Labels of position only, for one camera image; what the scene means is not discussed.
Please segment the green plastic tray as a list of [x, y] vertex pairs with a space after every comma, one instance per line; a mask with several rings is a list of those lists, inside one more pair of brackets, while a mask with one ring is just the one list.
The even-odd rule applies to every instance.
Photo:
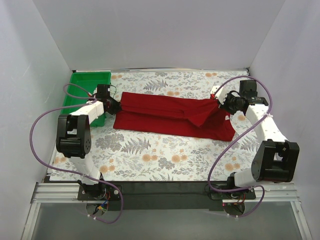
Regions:
[[[109, 85], [111, 83], [111, 75], [112, 74], [109, 71], [74, 72], [71, 75], [70, 83], [78, 85], [90, 94], [93, 94], [98, 84]], [[88, 94], [84, 90], [73, 85], [69, 85], [66, 89], [69, 94], [78, 97], [86, 97], [86, 99], [78, 99], [66, 95], [63, 106], [81, 105], [86, 103]]]

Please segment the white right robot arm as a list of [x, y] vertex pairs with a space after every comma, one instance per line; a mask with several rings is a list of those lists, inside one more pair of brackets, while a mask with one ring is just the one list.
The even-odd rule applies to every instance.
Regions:
[[269, 113], [271, 101], [259, 96], [255, 80], [242, 80], [239, 90], [217, 90], [219, 107], [231, 115], [242, 112], [254, 127], [260, 141], [251, 166], [233, 172], [227, 178], [226, 192], [237, 199], [245, 192], [245, 187], [253, 187], [258, 182], [289, 183], [293, 180], [300, 147], [289, 141], [278, 129]]

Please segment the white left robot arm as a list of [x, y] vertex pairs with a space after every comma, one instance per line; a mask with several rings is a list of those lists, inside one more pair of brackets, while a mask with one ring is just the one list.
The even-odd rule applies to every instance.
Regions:
[[121, 110], [120, 103], [111, 97], [110, 87], [110, 84], [98, 84], [93, 94], [88, 95], [87, 105], [72, 113], [61, 114], [57, 123], [56, 149], [75, 166], [81, 176], [78, 184], [85, 194], [95, 200], [106, 196], [107, 187], [102, 182], [92, 180], [103, 181], [104, 178], [90, 155], [90, 124], [105, 113], [115, 115]]

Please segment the red t shirt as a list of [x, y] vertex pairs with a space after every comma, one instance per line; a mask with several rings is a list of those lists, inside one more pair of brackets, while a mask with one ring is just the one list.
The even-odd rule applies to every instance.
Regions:
[[230, 142], [230, 114], [213, 98], [191, 99], [123, 92], [114, 129]]

